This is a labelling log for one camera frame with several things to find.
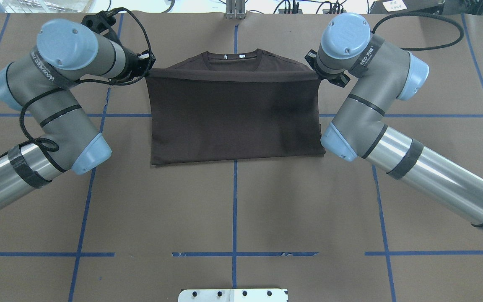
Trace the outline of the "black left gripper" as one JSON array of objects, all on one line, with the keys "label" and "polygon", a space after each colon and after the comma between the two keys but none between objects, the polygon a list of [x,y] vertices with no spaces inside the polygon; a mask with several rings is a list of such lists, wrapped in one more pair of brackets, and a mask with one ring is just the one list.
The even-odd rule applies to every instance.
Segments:
[{"label": "black left gripper", "polygon": [[156,61],[155,55],[148,49],[142,53],[134,53],[126,47],[122,49],[126,63],[123,71],[118,75],[118,82],[130,82],[135,78],[148,76]]}]

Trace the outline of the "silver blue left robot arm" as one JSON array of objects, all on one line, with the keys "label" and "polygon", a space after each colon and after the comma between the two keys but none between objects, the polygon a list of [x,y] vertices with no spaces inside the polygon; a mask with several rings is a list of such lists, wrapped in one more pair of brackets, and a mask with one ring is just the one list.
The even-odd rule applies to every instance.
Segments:
[{"label": "silver blue left robot arm", "polygon": [[0,100],[20,112],[26,141],[0,156],[0,210],[71,170],[84,174],[111,157],[112,150],[71,89],[83,76],[126,86],[148,74],[155,56],[134,53],[114,33],[113,12],[85,16],[81,23],[53,19],[42,25],[36,44],[0,71]]}]

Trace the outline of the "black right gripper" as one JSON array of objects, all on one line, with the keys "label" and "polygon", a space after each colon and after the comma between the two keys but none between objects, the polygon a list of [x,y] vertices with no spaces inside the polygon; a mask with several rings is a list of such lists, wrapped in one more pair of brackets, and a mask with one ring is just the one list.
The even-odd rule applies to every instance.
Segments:
[{"label": "black right gripper", "polygon": [[321,80],[327,80],[333,85],[344,88],[350,81],[350,77],[345,74],[345,69],[335,69],[324,65],[319,53],[311,49],[305,55],[305,59],[310,67],[317,73]]}]

